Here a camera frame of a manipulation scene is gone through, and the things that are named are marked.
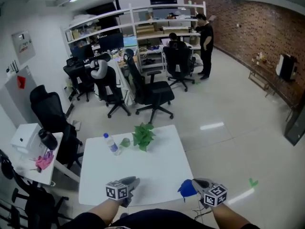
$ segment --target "black hair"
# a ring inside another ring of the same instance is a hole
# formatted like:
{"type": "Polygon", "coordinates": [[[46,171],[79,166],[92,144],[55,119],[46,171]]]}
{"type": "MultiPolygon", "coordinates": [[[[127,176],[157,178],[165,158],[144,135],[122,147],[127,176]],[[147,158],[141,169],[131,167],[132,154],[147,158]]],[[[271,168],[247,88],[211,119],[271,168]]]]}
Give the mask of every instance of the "black hair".
{"type": "Polygon", "coordinates": [[[201,19],[201,20],[206,21],[206,16],[205,16],[203,13],[197,14],[197,15],[196,15],[196,18],[197,18],[197,19],[201,19]]]}
{"type": "Polygon", "coordinates": [[[176,33],[170,33],[169,34],[169,36],[168,36],[171,40],[173,40],[173,41],[175,41],[175,40],[177,40],[178,39],[178,37],[177,37],[177,35],[176,35],[176,33]]]}

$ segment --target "bottle label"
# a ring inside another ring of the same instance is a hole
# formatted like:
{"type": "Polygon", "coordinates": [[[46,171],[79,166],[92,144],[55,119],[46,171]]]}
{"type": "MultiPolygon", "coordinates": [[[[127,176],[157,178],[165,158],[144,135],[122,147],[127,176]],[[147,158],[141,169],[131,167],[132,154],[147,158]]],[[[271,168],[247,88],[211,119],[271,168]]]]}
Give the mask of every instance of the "bottle label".
{"type": "Polygon", "coordinates": [[[116,144],[113,144],[112,146],[109,146],[109,148],[112,152],[116,152],[118,150],[118,146],[116,144]]]}

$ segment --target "brick wall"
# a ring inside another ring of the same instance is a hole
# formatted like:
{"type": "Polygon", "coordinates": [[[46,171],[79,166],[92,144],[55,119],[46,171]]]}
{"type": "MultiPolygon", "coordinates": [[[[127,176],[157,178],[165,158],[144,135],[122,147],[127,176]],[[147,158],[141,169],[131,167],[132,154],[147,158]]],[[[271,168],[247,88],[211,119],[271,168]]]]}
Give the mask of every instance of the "brick wall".
{"type": "MultiPolygon", "coordinates": [[[[305,16],[261,2],[192,0],[197,4],[202,1],[206,2],[207,18],[217,16],[213,22],[215,46],[247,65],[251,65],[253,55],[258,52],[274,66],[281,53],[295,56],[300,63],[296,82],[305,89],[305,16]]],[[[281,84],[278,90],[292,98],[293,88],[289,84],[281,84]]]]}

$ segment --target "plastic bottle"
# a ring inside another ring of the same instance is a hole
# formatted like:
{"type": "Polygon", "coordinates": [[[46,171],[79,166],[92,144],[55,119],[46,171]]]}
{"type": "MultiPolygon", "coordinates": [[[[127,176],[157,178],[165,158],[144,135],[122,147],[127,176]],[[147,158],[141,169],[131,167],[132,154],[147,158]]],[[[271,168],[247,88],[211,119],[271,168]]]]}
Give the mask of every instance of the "plastic bottle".
{"type": "Polygon", "coordinates": [[[113,152],[114,155],[119,155],[121,150],[114,142],[114,139],[112,136],[108,135],[108,133],[104,133],[104,138],[107,146],[110,148],[111,152],[113,152]]]}

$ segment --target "pink cloth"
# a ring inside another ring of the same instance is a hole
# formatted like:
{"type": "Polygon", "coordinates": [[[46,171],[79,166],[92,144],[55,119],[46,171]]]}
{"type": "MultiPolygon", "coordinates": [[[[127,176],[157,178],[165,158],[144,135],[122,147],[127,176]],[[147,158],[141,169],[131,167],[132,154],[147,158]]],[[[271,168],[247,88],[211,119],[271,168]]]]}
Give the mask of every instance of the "pink cloth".
{"type": "Polygon", "coordinates": [[[44,157],[39,156],[38,159],[36,160],[36,167],[41,168],[42,170],[45,170],[50,163],[52,162],[54,158],[53,152],[48,151],[44,157]]]}

